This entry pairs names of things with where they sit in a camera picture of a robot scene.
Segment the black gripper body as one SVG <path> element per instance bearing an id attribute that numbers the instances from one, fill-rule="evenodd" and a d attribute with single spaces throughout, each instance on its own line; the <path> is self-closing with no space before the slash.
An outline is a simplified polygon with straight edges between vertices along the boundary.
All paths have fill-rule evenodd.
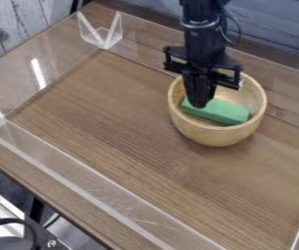
<path id="1" fill-rule="evenodd" d="M 191 23 L 182 21 L 185 45 L 166 46 L 164 68 L 176 73 L 190 71 L 210 78 L 211 86 L 239 90 L 243 64 L 226 51 L 231 40 L 226 35 L 226 21 Z"/>

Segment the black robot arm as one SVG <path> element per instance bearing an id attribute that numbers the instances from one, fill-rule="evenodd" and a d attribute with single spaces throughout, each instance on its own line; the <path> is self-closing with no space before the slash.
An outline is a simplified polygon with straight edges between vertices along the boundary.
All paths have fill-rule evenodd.
<path id="1" fill-rule="evenodd" d="M 166 46 L 164 68 L 181 73 L 190 103 L 197 108 L 207 106 L 218 86 L 241 89 L 245 66 L 227 54 L 226 5 L 231 0 L 181 0 L 185 45 Z"/>

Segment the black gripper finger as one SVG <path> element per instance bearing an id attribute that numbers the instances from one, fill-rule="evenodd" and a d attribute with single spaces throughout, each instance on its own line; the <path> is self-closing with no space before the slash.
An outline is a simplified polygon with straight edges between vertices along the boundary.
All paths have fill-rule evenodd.
<path id="1" fill-rule="evenodd" d="M 194 74 L 193 72 L 185 71 L 183 78 L 185 78 L 185 85 L 190 103 L 193 104 L 193 106 L 199 107 L 201 106 L 199 83 L 198 83 L 199 75 Z"/>
<path id="2" fill-rule="evenodd" d="M 217 79 L 213 74 L 202 76 L 201 82 L 201 107 L 206 107 L 211 99 L 214 98 L 217 90 Z"/>

